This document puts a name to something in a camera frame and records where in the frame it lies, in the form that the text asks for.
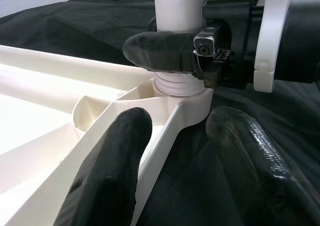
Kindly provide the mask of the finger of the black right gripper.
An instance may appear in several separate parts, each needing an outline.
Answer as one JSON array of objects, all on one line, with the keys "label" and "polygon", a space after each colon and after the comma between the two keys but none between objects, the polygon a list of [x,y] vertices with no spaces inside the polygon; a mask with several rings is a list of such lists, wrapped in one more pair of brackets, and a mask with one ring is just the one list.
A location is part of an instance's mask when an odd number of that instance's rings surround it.
[{"label": "finger of the black right gripper", "polygon": [[154,17],[152,18],[147,25],[148,32],[156,32],[157,31],[157,19]]},{"label": "finger of the black right gripper", "polygon": [[122,47],[125,58],[153,72],[196,74],[194,34],[148,31],[128,38]]}]

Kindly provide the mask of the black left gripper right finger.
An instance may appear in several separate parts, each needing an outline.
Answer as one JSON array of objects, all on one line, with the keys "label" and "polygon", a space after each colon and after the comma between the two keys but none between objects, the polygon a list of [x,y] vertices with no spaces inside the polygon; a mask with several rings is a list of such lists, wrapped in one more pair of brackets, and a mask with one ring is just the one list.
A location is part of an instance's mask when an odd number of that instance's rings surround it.
[{"label": "black left gripper right finger", "polygon": [[320,194],[255,118],[218,106],[205,130],[245,225],[319,225]]}]

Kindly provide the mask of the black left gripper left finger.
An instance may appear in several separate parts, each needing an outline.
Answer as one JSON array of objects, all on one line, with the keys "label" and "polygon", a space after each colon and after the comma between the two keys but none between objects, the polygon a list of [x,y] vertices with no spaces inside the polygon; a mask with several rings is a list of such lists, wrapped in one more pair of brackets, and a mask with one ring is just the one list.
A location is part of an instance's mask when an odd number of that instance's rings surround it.
[{"label": "black left gripper left finger", "polygon": [[120,113],[82,162],[54,225],[130,225],[139,164],[152,129],[145,109]]}]

